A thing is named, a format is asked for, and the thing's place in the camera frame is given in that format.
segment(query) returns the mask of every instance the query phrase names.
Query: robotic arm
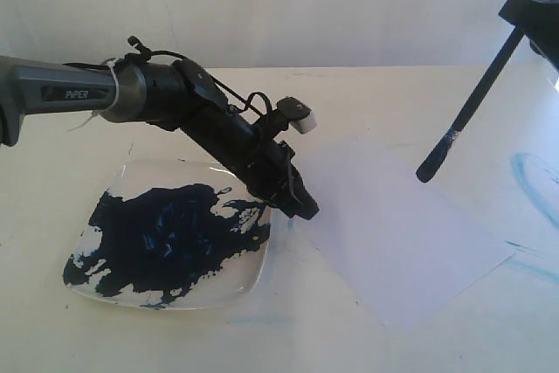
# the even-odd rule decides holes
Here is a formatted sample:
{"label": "robotic arm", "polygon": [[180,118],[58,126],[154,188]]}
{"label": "robotic arm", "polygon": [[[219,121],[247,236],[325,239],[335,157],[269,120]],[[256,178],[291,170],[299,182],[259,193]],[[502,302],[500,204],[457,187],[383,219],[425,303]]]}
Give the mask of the robotic arm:
{"label": "robotic arm", "polygon": [[[17,143],[24,116],[99,110],[111,122],[145,121],[168,131],[181,129],[221,162],[255,197],[290,218],[310,219],[319,210],[291,164],[294,151],[274,137],[291,124],[300,133],[315,124],[307,106],[286,97],[273,109],[262,93],[253,93],[245,108],[229,104],[221,86],[200,65],[172,52],[152,52],[131,37],[139,53],[129,53],[108,66],[54,65],[0,57],[0,143]],[[171,65],[149,63],[171,55]],[[263,114],[251,105],[255,96],[266,103]],[[250,124],[240,114],[259,114]]]}

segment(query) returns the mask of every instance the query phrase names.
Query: white plate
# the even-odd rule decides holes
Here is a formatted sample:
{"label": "white plate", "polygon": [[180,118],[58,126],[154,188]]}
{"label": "white plate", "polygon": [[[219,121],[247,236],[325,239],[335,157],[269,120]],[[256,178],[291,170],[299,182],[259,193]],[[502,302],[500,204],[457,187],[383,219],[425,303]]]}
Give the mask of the white plate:
{"label": "white plate", "polygon": [[124,306],[219,306],[258,281],[270,215],[219,164],[132,161],[101,197],[63,279]]}

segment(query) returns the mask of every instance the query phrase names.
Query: plate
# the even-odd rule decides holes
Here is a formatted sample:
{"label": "plate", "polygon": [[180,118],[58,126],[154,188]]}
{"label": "plate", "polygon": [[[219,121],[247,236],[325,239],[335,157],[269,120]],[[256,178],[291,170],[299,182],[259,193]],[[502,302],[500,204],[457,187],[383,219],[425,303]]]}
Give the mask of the plate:
{"label": "plate", "polygon": [[129,307],[220,306],[258,281],[270,216],[219,164],[132,161],[101,196],[63,280]]}

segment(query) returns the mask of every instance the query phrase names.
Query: white zip tie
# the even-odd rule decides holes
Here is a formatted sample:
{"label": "white zip tie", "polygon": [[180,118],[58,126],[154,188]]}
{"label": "white zip tie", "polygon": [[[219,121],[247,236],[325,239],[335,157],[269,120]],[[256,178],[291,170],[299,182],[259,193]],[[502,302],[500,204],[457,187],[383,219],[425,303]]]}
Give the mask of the white zip tie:
{"label": "white zip tie", "polygon": [[[116,73],[114,72],[114,59],[109,59],[106,60],[106,64],[108,66],[108,70],[110,70],[111,75],[113,76],[113,80],[114,80],[114,86],[115,86],[115,92],[114,92],[114,101],[111,104],[111,106],[109,108],[112,108],[114,104],[116,104],[116,101],[119,100],[119,96],[121,94],[121,90],[119,88],[119,80],[116,77]],[[99,109],[95,109],[91,112],[91,115],[89,115],[89,117],[87,117],[87,120],[85,120],[84,122],[82,122],[81,124],[79,124],[77,127],[74,128],[70,128],[69,130],[66,130],[67,133],[73,131],[73,130],[77,130],[78,128],[82,128],[84,127],[89,121],[91,121],[93,118],[99,116],[101,114],[101,111]]]}

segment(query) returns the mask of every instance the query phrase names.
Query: table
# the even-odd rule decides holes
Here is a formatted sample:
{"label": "table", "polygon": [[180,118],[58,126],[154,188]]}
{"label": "table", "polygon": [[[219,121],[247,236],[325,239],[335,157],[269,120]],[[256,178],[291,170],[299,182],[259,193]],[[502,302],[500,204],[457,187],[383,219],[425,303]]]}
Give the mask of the table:
{"label": "table", "polygon": [[[299,155],[371,135],[415,170],[484,68],[217,69],[240,92],[293,95],[319,127],[283,137]],[[61,280],[66,258],[118,168],[142,157],[207,160],[194,142],[87,114],[30,116],[0,149],[0,371],[555,372],[559,231],[524,195],[510,158],[559,168],[559,94],[537,65],[509,66],[431,182],[518,254],[433,316],[392,331],[300,228],[273,230],[260,282],[230,307],[139,310],[89,300]]]}

